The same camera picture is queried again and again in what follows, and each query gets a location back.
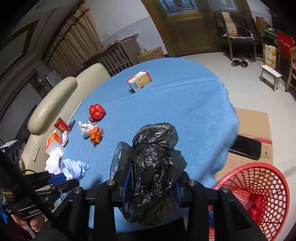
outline doorway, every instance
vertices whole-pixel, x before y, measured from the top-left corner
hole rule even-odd
[[[170,57],[222,51],[214,12],[251,16],[246,0],[142,0]]]

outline glass panel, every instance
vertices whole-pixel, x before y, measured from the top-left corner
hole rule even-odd
[[[208,0],[213,11],[238,12],[234,0]]]
[[[168,16],[198,11],[195,0],[159,0]]]

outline curtain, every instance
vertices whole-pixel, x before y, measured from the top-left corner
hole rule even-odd
[[[47,52],[47,64],[62,77],[75,76],[82,64],[102,48],[93,17],[81,0],[59,27]]]

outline round table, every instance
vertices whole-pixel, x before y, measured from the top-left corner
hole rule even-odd
[[[141,70],[148,71],[152,82],[133,93],[127,80]],[[106,110],[98,122],[105,134],[101,143],[93,145],[79,132],[77,122],[87,123],[91,104]],[[161,58],[130,67],[95,89],[81,104],[63,159],[90,164],[81,180],[84,189],[97,187],[110,178],[110,165],[117,143],[132,145],[136,132],[147,124],[169,122],[177,129],[180,150],[188,165],[190,178],[206,187],[215,185],[214,174],[220,170],[228,148],[235,140],[238,120],[223,83],[199,63],[182,58]],[[186,209],[178,207],[161,224],[180,218]],[[93,227],[93,208],[89,226]],[[129,223],[115,208],[117,232],[136,231],[144,227]]]

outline red plastic basket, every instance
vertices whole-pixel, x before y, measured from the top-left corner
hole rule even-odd
[[[246,199],[250,195],[261,199],[260,212],[256,216],[252,210],[249,213],[268,241],[274,240],[285,223],[289,209],[289,187],[284,175],[270,164],[254,162],[236,168],[213,188],[222,186]],[[211,228],[209,240],[215,240]]]

